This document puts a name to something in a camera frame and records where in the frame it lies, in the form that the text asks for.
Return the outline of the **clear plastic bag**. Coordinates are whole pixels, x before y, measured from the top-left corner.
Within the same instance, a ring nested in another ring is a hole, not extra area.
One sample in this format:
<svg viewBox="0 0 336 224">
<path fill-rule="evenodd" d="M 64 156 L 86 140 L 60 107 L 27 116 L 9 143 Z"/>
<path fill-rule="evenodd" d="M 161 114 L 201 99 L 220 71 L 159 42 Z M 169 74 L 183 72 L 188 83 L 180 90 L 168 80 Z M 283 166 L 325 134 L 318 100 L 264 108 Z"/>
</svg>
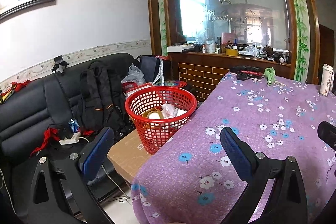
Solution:
<svg viewBox="0 0 336 224">
<path fill-rule="evenodd" d="M 164 119 L 174 118 L 178 114 L 178 108 L 169 103 L 163 104 L 161 108 L 162 108 L 161 113 Z"/>
</svg>

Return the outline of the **white power strip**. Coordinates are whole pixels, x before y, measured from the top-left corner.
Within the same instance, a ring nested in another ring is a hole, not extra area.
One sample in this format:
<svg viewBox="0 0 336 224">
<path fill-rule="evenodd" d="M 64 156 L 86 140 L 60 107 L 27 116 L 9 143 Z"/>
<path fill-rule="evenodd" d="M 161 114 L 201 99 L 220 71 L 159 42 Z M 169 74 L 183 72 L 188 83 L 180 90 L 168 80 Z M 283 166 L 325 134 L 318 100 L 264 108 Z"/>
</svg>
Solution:
<svg viewBox="0 0 336 224">
<path fill-rule="evenodd" d="M 64 139 L 60 139 L 59 144 L 60 145 L 76 144 L 79 142 L 80 137 L 81 137 L 81 134 L 79 132 L 76 132 L 76 133 L 73 133 L 70 138 L 65 137 Z"/>
</svg>

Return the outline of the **cardboard box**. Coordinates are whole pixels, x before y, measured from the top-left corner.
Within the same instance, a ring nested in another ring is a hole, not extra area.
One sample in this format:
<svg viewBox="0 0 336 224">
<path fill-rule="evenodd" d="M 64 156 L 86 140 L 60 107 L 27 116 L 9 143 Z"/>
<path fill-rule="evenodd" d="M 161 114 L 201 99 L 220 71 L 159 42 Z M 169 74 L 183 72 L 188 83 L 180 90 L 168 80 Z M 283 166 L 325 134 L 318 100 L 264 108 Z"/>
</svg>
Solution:
<svg viewBox="0 0 336 224">
<path fill-rule="evenodd" d="M 114 144 L 107 154 L 116 172 L 130 184 L 150 157 L 151 154 L 144 148 L 137 130 Z"/>
</svg>

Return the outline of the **white cartoon tumbler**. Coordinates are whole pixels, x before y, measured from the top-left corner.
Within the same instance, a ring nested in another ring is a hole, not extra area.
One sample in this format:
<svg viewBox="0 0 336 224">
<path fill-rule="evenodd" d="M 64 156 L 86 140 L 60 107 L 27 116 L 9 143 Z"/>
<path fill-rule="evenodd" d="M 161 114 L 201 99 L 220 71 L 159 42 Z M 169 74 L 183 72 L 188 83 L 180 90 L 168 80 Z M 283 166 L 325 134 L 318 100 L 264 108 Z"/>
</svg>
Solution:
<svg viewBox="0 0 336 224">
<path fill-rule="evenodd" d="M 322 79 L 319 93 L 323 96 L 328 96 L 331 92 L 334 83 L 334 70 L 333 67 L 324 64 L 322 67 Z"/>
</svg>

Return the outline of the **purple floral tablecloth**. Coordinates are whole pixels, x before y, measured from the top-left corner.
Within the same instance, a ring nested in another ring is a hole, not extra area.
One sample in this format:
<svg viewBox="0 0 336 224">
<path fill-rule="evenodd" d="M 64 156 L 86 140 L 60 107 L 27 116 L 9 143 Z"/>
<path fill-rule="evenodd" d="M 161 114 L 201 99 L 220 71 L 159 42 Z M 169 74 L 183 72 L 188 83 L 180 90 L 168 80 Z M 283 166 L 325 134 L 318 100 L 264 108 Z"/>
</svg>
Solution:
<svg viewBox="0 0 336 224">
<path fill-rule="evenodd" d="M 335 223 L 335 95 L 228 73 L 131 196 L 140 223 Z"/>
</svg>

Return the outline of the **black backpack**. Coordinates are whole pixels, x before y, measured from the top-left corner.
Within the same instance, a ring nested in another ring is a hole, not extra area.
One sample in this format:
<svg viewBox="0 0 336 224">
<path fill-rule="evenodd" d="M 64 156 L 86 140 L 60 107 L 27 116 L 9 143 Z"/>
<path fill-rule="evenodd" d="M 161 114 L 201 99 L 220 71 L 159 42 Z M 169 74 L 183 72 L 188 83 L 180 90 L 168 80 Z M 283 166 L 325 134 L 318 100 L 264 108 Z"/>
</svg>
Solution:
<svg viewBox="0 0 336 224">
<path fill-rule="evenodd" d="M 120 75 L 101 61 L 93 61 L 80 75 L 81 99 L 76 115 L 85 130 L 125 129 L 128 117 Z"/>
</svg>

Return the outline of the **black leather sofa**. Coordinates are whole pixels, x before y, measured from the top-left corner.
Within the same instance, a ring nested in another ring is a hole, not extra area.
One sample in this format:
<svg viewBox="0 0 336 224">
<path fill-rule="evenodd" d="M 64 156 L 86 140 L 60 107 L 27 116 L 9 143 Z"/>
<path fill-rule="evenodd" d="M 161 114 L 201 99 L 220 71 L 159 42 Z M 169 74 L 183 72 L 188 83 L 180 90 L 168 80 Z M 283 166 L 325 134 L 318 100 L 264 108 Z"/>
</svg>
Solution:
<svg viewBox="0 0 336 224">
<path fill-rule="evenodd" d="M 1 149 L 13 165 L 26 161 L 39 147 L 51 124 L 67 125 L 80 94 L 80 75 L 92 61 L 33 80 L 1 105 Z"/>
</svg>

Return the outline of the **green cloth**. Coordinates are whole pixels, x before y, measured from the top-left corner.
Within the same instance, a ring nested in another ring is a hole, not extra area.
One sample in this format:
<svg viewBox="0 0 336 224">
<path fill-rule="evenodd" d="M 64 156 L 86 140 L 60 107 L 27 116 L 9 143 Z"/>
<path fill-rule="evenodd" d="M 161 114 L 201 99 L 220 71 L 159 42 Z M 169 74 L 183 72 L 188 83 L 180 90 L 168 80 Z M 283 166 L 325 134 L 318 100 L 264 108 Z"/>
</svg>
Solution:
<svg viewBox="0 0 336 224">
<path fill-rule="evenodd" d="M 264 77 L 268 86 L 272 86 L 275 82 L 276 72 L 273 67 L 268 67 L 264 71 Z"/>
</svg>

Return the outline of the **red white lidded box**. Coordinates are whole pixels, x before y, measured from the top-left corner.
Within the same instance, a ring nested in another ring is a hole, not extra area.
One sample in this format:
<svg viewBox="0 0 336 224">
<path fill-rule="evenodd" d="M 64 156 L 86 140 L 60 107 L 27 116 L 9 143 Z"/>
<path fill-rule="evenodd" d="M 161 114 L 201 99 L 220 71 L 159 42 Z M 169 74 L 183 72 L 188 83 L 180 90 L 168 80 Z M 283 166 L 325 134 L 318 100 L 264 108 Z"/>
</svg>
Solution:
<svg viewBox="0 0 336 224">
<path fill-rule="evenodd" d="M 152 83 L 138 85 L 137 83 L 122 83 L 122 91 L 128 97 L 138 90 L 153 87 Z"/>
</svg>

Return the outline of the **red plastic basket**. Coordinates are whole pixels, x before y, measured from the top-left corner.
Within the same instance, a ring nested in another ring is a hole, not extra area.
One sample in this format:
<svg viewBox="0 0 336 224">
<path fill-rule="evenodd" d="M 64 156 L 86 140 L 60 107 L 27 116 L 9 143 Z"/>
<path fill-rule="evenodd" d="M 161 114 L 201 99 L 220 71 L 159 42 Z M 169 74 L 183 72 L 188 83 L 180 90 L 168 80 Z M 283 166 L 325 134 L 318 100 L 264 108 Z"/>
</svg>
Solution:
<svg viewBox="0 0 336 224">
<path fill-rule="evenodd" d="M 145 150 L 153 155 L 189 120 L 197 100 L 182 88 L 147 85 L 127 94 L 125 108 Z"/>
</svg>

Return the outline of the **black round case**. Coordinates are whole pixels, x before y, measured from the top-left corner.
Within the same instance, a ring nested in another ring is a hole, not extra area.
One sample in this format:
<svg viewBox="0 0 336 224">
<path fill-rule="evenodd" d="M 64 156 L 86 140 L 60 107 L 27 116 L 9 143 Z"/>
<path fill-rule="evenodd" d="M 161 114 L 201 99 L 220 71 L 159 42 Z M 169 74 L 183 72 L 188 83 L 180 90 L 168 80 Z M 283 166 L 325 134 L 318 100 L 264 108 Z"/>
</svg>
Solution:
<svg viewBox="0 0 336 224">
<path fill-rule="evenodd" d="M 239 80 L 239 81 L 246 81 L 246 80 L 248 80 L 248 75 L 245 74 L 245 73 L 239 72 L 236 75 L 236 79 Z"/>
</svg>

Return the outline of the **black red pouch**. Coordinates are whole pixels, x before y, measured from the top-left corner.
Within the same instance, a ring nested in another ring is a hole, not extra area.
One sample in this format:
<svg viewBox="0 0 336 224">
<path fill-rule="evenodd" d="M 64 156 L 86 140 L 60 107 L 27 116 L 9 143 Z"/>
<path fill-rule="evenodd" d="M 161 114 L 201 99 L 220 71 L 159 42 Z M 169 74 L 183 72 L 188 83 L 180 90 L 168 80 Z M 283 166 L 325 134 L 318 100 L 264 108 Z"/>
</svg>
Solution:
<svg viewBox="0 0 336 224">
<path fill-rule="evenodd" d="M 238 65 L 230 68 L 230 72 L 238 74 L 244 74 L 252 78 L 262 78 L 263 73 L 260 71 L 259 67 L 252 67 L 248 65 Z"/>
</svg>

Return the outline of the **wooden brick counter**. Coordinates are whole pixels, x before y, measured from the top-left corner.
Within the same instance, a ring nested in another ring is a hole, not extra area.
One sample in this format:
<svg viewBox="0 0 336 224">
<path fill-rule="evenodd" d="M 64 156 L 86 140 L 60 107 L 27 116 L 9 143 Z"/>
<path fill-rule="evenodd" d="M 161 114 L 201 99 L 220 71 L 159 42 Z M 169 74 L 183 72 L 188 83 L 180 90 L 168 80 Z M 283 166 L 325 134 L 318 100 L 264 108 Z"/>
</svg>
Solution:
<svg viewBox="0 0 336 224">
<path fill-rule="evenodd" d="M 293 65 L 274 61 L 196 52 L 170 53 L 169 58 L 173 79 L 190 84 L 193 87 L 192 93 L 201 102 L 205 101 L 230 68 L 238 65 L 258 67 L 262 71 L 273 67 L 277 76 L 294 79 Z"/>
</svg>

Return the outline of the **clear bag on sofa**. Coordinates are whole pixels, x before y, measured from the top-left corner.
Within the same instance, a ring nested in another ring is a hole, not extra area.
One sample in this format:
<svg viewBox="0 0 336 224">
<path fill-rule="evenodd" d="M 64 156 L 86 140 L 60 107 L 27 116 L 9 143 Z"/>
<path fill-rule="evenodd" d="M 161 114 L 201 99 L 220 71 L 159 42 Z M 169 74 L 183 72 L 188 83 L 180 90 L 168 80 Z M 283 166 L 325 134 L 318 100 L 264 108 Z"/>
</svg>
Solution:
<svg viewBox="0 0 336 224">
<path fill-rule="evenodd" d="M 121 80 L 121 83 L 135 83 L 138 86 L 143 85 L 146 83 L 145 78 L 144 78 L 144 74 L 142 73 L 142 71 L 136 67 L 134 64 L 132 64 L 129 67 L 128 70 L 128 75 L 126 77 L 124 77 Z"/>
</svg>

